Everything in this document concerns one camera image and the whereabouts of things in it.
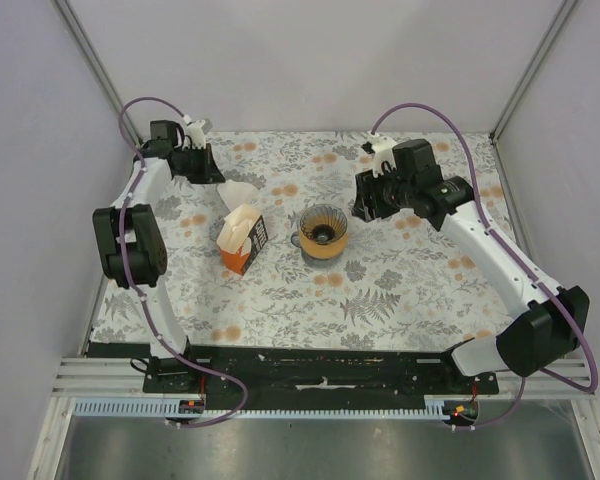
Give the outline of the glass cone dripper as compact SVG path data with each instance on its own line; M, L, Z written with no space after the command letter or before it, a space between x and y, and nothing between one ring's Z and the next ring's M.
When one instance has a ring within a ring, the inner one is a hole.
M333 205L313 205L302 213L298 235L301 248L309 255L321 259L334 257L349 240L347 217Z

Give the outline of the wooden dripper ring holder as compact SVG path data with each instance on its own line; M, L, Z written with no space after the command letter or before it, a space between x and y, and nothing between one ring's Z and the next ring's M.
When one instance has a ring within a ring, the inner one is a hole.
M349 241L346 222L303 222L298 231L301 251L317 260L334 259L343 253Z

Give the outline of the orange coffee filter box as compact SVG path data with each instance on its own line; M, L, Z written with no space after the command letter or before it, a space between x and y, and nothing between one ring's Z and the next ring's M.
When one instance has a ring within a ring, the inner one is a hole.
M242 247L234 254L222 251L219 247L222 262L224 266L240 275L243 276L252 263L255 261L263 247L269 240L267 227L265 225L264 217L261 213L260 218L255 223L248 237L244 241Z

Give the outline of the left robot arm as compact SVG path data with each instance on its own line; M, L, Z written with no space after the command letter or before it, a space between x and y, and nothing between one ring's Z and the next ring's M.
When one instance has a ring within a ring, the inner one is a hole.
M167 248L154 209L172 179L180 176L194 185L225 181L206 134L207 119L185 115L178 122L153 121L151 138L134 144L131 177L118 198L94 211L92 221L105 276L136 293L150 335L146 377L165 375L178 392L192 391L200 374L190 356L190 341L176 320L166 289Z

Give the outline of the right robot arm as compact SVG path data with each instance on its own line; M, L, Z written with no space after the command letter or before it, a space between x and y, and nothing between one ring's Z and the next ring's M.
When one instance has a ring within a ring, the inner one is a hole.
M353 216L371 222L412 210L468 255L512 320L495 336L451 348L452 360L437 371L445 391L461 393L488 371L528 377L579 347L587 294L562 287L531 262L487 216L466 179L443 176L428 141L374 134L362 148L372 164L355 177Z

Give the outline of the glass coffee server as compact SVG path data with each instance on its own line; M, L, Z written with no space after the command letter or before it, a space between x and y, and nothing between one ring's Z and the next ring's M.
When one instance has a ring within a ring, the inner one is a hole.
M303 233L296 231L291 235L291 243L300 250L305 263L312 268L328 268L341 258L349 241L345 233L333 243L321 245L309 240Z

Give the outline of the single white paper filter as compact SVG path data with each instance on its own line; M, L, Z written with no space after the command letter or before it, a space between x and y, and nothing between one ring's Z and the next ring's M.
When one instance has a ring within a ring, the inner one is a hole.
M216 190L230 212L244 204L251 204L259 193L259 189L254 185L234 180L226 180L219 184Z

